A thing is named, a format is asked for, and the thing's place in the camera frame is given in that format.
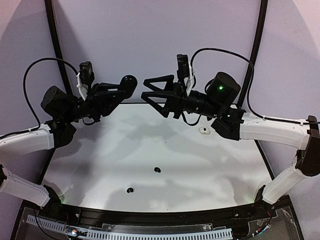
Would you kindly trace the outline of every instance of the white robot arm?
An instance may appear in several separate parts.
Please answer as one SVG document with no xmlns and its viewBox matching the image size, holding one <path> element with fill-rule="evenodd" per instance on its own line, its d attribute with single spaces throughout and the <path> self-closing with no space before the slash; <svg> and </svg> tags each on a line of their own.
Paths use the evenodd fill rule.
<svg viewBox="0 0 320 240">
<path fill-rule="evenodd" d="M 54 148 L 54 135 L 47 124 L 22 134 L 12 135 L 0 140 L 0 163 L 16 156 Z M 19 177 L 0 165 L 0 193 L 7 193 L 44 207 L 50 200 L 48 190 L 42 186 Z"/>
<path fill-rule="evenodd" d="M 307 124 L 304 119 L 286 121 L 300 122 L 301 124 L 261 119 L 252 113 L 244 113 L 240 124 L 239 138 L 242 140 L 261 140 L 288 145 L 298 149 L 296 160 L 282 171 L 273 181 L 262 187 L 257 194 L 256 201 L 262 200 L 268 204 L 275 204 L 278 199 L 302 180 L 319 174 L 320 154 L 312 154 L 320 147 L 318 126 Z"/>
<path fill-rule="evenodd" d="M 110 115 L 123 100 L 130 98 L 138 84 L 134 76 L 127 75 L 120 84 L 96 83 L 91 86 L 94 73 L 88 61 L 80 64 L 77 79 L 81 92 L 79 98 L 64 93 L 56 86 L 50 87 L 45 93 L 41 107 L 53 120 L 38 127 L 0 136 L 0 193 L 11 194 L 49 211 L 56 211 L 61 202 L 51 187 L 23 179 L 2 164 L 12 157 L 68 145 L 76 132 L 71 123 L 83 118 L 93 119 L 93 123 L 99 122 L 101 117 Z"/>
<path fill-rule="evenodd" d="M 173 75 L 144 80 L 144 85 L 152 91 L 143 92 L 141 98 L 155 108 L 163 117 L 170 112 L 173 118 L 181 115 L 185 123 L 195 126 L 198 122 L 188 123 L 184 111 L 214 119 L 211 127 L 223 138 L 231 140 L 261 140 L 285 144 L 297 149 L 296 161 L 290 164 L 272 182 L 262 186 L 256 195 L 255 202 L 273 205 L 297 183 L 320 173 L 320 135 L 317 119 L 309 116 L 305 119 L 284 119 L 265 117 L 257 113 L 248 113 L 243 109 L 231 108 L 241 87 L 224 72 L 218 72 L 214 79 L 205 86 L 205 93 L 191 90 L 185 79 L 194 81 L 190 71 L 187 55 L 177 55 L 178 81 Z M 165 83 L 161 89 L 154 83 Z M 154 102 L 152 98 L 166 99 L 164 106 Z"/>
</svg>

